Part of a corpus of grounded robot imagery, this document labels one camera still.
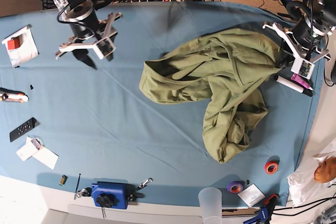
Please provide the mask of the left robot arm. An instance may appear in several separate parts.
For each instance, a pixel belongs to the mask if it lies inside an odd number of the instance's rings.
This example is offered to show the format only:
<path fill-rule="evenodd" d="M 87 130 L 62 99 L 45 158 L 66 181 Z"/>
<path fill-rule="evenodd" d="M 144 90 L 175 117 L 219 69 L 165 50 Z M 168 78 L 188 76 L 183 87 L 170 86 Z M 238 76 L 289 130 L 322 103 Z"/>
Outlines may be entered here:
<path fill-rule="evenodd" d="M 278 67 L 291 66 L 291 71 L 310 79 L 315 64 L 322 58 L 330 59 L 327 48 L 319 48 L 322 39 L 335 31 L 335 0 L 280 0 L 291 20 L 292 28 L 279 23 L 265 23 L 281 39 Z"/>

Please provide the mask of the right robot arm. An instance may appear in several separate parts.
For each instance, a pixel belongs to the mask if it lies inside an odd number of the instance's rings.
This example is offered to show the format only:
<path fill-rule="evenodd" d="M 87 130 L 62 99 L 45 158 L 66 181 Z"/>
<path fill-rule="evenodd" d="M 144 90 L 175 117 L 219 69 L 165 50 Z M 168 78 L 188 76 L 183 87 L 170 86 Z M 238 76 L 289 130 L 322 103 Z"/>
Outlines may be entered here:
<path fill-rule="evenodd" d="M 110 13 L 105 20 L 99 20 L 96 11 L 102 9 L 114 0 L 53 0 L 59 13 L 57 22 L 68 24 L 73 36 L 66 43 L 59 46 L 55 58 L 59 59 L 67 52 L 93 69 L 95 63 L 89 57 L 89 50 L 102 60 L 113 59 L 116 49 L 114 40 L 118 32 L 113 28 L 113 23 L 121 18 L 121 13 Z"/>

